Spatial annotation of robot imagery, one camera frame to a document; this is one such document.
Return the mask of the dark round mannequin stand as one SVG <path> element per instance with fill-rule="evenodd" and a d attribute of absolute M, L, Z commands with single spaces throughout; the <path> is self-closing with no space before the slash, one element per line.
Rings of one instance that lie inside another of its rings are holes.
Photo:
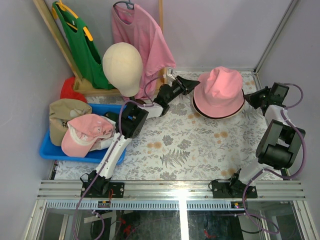
<path fill-rule="evenodd" d="M 150 106 L 150 103 L 145 102 L 144 100 L 141 99 L 135 99 L 134 100 L 138 106 Z"/>

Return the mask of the pink bucket hat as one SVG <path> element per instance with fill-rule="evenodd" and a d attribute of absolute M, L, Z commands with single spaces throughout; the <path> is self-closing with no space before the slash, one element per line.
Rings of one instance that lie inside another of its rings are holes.
<path fill-rule="evenodd" d="M 193 94 L 197 103 L 218 106 L 230 103 L 236 97 L 244 98 L 243 78 L 237 70 L 219 66 L 201 74 L 198 81 L 200 84 L 195 87 Z"/>

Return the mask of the beige straw hat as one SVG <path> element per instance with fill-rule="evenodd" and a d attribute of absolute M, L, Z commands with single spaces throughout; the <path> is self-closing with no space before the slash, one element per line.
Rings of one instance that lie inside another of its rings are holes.
<path fill-rule="evenodd" d="M 234 113 L 232 113 L 230 115 L 222 116 L 222 117 L 211 117 L 211 116 L 208 116 L 208 115 L 204 114 L 203 112 L 201 112 L 200 109 L 197 107 L 194 98 L 192 99 L 192 106 L 193 106 L 194 110 L 198 114 L 200 114 L 200 116 L 202 116 L 204 118 L 212 119 L 212 120 L 222 120 L 222 119 L 231 118 L 231 117 L 237 115 L 238 113 L 240 113 L 243 110 L 243 108 L 245 107 L 245 102 L 246 101 L 244 100 L 242 106 L 236 112 L 234 112 Z"/>

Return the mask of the beige mannequin head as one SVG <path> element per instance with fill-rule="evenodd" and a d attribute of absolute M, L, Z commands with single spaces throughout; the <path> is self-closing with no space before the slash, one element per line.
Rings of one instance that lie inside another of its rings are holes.
<path fill-rule="evenodd" d="M 119 42 L 111 45 L 102 58 L 102 68 L 108 81 L 124 97 L 134 97 L 140 91 L 143 61 L 131 44 Z"/>

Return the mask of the pink baseball cap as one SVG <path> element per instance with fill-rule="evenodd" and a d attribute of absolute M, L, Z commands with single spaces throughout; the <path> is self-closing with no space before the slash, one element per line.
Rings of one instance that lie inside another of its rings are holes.
<path fill-rule="evenodd" d="M 93 113 L 76 117 L 67 126 L 61 149 L 69 157 L 84 158 L 89 152 L 107 149 L 115 134 L 114 121 Z"/>

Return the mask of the blue plastic bin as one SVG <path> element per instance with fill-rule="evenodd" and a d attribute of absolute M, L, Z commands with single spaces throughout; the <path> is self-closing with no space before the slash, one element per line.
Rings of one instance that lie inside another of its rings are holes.
<path fill-rule="evenodd" d="M 92 113 L 104 116 L 107 112 L 115 114 L 120 113 L 121 105 L 116 104 L 97 104 L 89 103 L 92 107 Z M 71 161 L 80 163 L 94 163 L 99 164 L 107 152 L 106 149 L 94 150 L 89 152 L 85 157 L 71 157 L 64 154 L 60 146 L 55 146 L 50 140 L 50 131 L 44 135 L 41 147 L 39 149 L 39 155 L 43 159 L 58 160 L 58 161 Z"/>

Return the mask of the black bucket hat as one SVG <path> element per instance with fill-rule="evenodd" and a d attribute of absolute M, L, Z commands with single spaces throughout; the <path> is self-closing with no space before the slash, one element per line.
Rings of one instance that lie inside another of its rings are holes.
<path fill-rule="evenodd" d="M 234 100 L 232 100 L 229 103 L 222 103 L 218 106 L 213 106 L 208 104 L 207 102 L 203 103 L 197 103 L 194 99 L 196 106 L 199 108 L 199 110 L 204 113 L 205 115 L 208 115 L 210 117 L 219 118 L 223 116 L 228 116 L 236 112 L 243 104 L 244 97 L 236 97 Z"/>

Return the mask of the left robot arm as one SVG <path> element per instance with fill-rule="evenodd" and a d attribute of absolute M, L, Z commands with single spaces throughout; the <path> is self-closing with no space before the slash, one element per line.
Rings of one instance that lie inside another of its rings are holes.
<path fill-rule="evenodd" d="M 140 134 L 146 120 L 164 116 L 172 100 L 179 95 L 191 93 L 199 84 L 197 80 L 178 75 L 172 85 L 162 85 L 155 99 L 149 104 L 139 104 L 132 97 L 125 101 L 115 122 L 111 145 L 96 169 L 88 174 L 87 181 L 82 183 L 81 197 L 109 197 L 112 194 L 110 181 L 116 164 L 126 147 Z"/>

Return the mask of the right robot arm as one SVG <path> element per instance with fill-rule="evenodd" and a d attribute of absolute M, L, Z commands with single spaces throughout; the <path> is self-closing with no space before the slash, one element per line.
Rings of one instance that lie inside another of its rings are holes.
<path fill-rule="evenodd" d="M 255 152 L 255 159 L 240 168 L 229 179 L 216 179 L 209 183 L 215 199 L 255 199 L 255 182 L 268 173 L 277 175 L 279 170 L 289 169 L 296 160 L 299 150 L 306 150 L 305 130 L 296 127 L 288 117 L 289 107 L 283 104 L 290 83 L 275 82 L 244 99 L 254 109 L 261 109 L 268 127 Z"/>

